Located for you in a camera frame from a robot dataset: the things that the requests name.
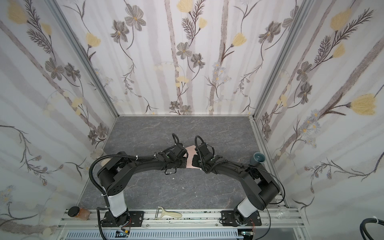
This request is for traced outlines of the pink paper envelope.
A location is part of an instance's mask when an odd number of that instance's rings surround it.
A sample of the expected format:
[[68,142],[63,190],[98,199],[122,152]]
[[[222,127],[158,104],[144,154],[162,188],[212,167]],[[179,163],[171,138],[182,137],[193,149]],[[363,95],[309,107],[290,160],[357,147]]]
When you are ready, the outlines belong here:
[[187,169],[201,169],[200,166],[197,166],[197,167],[193,166],[193,157],[194,157],[194,155],[196,155],[195,148],[196,148],[195,145],[186,147],[186,150],[188,151],[187,152],[187,154],[188,154],[187,165],[186,165]]

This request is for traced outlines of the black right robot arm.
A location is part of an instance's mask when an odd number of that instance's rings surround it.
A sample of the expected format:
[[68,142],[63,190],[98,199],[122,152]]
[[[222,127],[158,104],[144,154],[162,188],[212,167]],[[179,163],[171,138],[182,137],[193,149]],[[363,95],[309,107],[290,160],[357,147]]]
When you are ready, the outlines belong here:
[[253,213],[265,210],[281,192],[276,178],[260,163],[244,165],[216,155],[212,146],[200,136],[195,137],[192,165],[206,174],[225,175],[240,182],[246,197],[234,208],[233,221],[246,225]]

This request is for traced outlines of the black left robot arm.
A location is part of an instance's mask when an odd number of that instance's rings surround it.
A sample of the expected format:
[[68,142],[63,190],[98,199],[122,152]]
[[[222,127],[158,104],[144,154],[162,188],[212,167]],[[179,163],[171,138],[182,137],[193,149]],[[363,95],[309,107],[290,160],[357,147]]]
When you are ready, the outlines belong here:
[[106,202],[102,219],[98,214],[99,227],[124,227],[132,222],[127,207],[124,189],[134,174],[146,171],[163,171],[187,167],[188,150],[183,144],[174,144],[164,151],[150,156],[130,156],[124,152],[96,159],[89,168],[91,183],[101,192]]

